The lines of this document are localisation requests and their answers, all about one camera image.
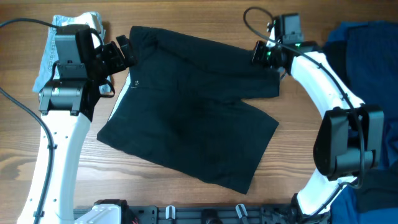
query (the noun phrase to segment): wood grain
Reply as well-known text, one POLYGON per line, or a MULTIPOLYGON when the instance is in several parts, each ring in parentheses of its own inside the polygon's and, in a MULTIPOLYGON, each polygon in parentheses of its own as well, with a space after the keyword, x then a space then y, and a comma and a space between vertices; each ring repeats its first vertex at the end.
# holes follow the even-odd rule
MULTIPOLYGON (((242 22, 242 13, 249 6, 266 7, 274 15, 299 12, 305 39, 320 44, 341 21, 397 21, 398 14, 396 1, 85 2, 88 3, 0 4, 0 21, 32 17, 50 22, 54 14, 78 16, 98 11, 108 40, 115 40, 117 35, 128 36, 131 26, 151 26, 252 49, 258 38, 242 22)), ((268 20, 256 12, 249 19, 257 28, 264 28, 268 20)), ((35 24, 13 24, 1 30, 0 86, 35 111, 39 102, 31 89, 46 39, 47 28, 35 24)), ((127 71, 114 75, 117 93, 126 75, 127 71)), ((321 119, 304 89, 290 77, 282 82, 280 97, 247 100, 280 122, 247 195, 205 184, 98 142, 96 133, 105 124, 115 101, 116 98, 101 99, 96 106, 80 157, 76 207, 90 206, 104 198, 158 206, 283 203, 305 185, 314 170, 312 146, 321 119)), ((0 96, 0 104, 0 223, 15 223, 29 192, 40 127, 5 97, 0 96)))

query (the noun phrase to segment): blue cloth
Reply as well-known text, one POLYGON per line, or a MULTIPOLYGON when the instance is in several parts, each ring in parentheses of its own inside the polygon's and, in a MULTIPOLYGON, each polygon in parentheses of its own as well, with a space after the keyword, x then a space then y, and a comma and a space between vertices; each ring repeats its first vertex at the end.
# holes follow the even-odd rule
MULTIPOLYGON (((343 23, 330 42, 347 41, 346 70, 350 90, 384 111, 379 169, 398 160, 398 26, 388 22, 343 23)), ((398 223, 398 208, 358 213, 354 190, 346 187, 331 206, 333 223, 398 223)))
MULTIPOLYGON (((99 24, 101 24, 101 33, 99 36, 102 38, 102 41, 104 41, 105 30, 104 27, 102 26, 101 15, 98 12, 90 12, 90 13, 96 16, 99 24)), ((71 22, 73 20, 74 17, 55 15, 53 17, 52 24, 56 26, 62 26, 64 22, 71 22)), ((55 28, 49 28, 49 35, 47 37, 47 43, 44 48, 42 63, 40 64, 39 76, 36 78, 36 81, 33 86, 33 92, 35 93, 38 93, 44 87, 47 81, 50 79, 52 73, 52 64, 58 60, 58 52, 57 48, 55 47, 55 41, 54 41, 56 33, 57 30, 55 28)), ((59 78, 58 69, 55 70, 54 78, 55 79, 59 78)), ((111 91, 111 88, 108 85, 102 85, 99 87, 99 90, 101 93, 107 93, 111 91)))

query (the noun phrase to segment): light blue cloth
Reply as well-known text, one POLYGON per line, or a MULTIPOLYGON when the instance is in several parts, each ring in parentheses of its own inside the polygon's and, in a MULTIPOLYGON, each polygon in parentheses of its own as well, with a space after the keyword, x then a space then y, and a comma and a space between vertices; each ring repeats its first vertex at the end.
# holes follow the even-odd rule
MULTIPOLYGON (((98 12, 90 12, 90 13, 97 17, 98 22, 101 25, 101 33, 99 36, 101 37, 102 41, 104 41, 105 30, 104 27, 102 26, 101 15, 98 12)), ((56 26, 62 26, 62 23, 71 22, 73 20, 74 20, 73 17, 55 15, 53 17, 52 24, 56 26)), ((38 93, 44 87, 47 81, 50 79, 52 73, 52 64, 58 60, 58 52, 57 48, 55 47, 55 41, 54 41, 56 33, 57 33, 56 28, 49 28, 49 36, 47 37, 47 43, 44 48, 42 63, 40 64, 39 76, 36 78, 35 84, 33 86, 33 92, 35 93, 38 93)), ((58 69, 55 70, 54 78, 55 79, 59 78, 58 69)), ((99 90, 101 93, 107 93, 111 91, 111 88, 108 85, 102 85, 99 87, 99 90)))

